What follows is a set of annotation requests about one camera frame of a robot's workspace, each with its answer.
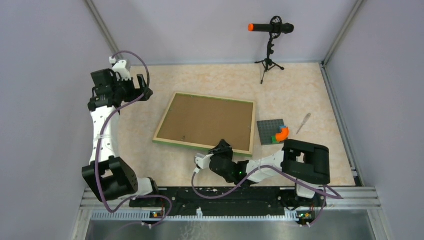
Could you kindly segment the clear handled screwdriver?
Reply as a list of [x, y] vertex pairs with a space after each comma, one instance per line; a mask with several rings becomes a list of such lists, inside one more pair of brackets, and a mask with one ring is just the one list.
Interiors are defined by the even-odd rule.
[[300, 131], [302, 130], [302, 128], [304, 127], [304, 125], [308, 122], [308, 120], [310, 119], [310, 117], [311, 117], [311, 113], [308, 113], [305, 117], [304, 117], [304, 119], [303, 119], [303, 121], [302, 121], [302, 123], [300, 124], [300, 126], [299, 126], [299, 128], [298, 128], [298, 130], [296, 131], [296, 135], [298, 135], [299, 133], [300, 133]]

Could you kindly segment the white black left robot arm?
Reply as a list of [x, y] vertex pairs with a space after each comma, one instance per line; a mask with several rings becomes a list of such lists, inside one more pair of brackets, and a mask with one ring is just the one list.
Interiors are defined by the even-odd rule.
[[120, 157], [118, 127], [121, 109], [128, 104], [145, 102], [154, 92], [150, 77], [137, 75], [125, 80], [123, 74], [112, 69], [91, 73], [94, 87], [87, 104], [93, 122], [93, 148], [87, 166], [82, 167], [82, 177], [100, 202], [112, 201], [135, 194], [139, 181], [135, 171]]

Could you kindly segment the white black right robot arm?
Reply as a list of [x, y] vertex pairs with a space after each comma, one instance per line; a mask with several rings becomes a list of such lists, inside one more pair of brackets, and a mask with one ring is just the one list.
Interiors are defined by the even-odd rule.
[[307, 206], [316, 188], [331, 182], [330, 150], [323, 145], [289, 139], [279, 151], [261, 159], [235, 162], [233, 156], [233, 148], [221, 140], [208, 151], [206, 168], [243, 187], [281, 175], [295, 183], [293, 200], [299, 206]]

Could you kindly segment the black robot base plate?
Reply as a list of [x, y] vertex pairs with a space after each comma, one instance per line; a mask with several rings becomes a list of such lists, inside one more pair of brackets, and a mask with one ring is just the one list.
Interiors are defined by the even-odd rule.
[[135, 199], [131, 208], [157, 208], [164, 213], [171, 207], [170, 216], [193, 216], [200, 209], [206, 217], [266, 217], [283, 216], [289, 211], [306, 208], [318, 210], [324, 202], [316, 194], [312, 199], [297, 196], [294, 188], [239, 187], [229, 195], [218, 198], [230, 187], [165, 187], [158, 190], [158, 198]]

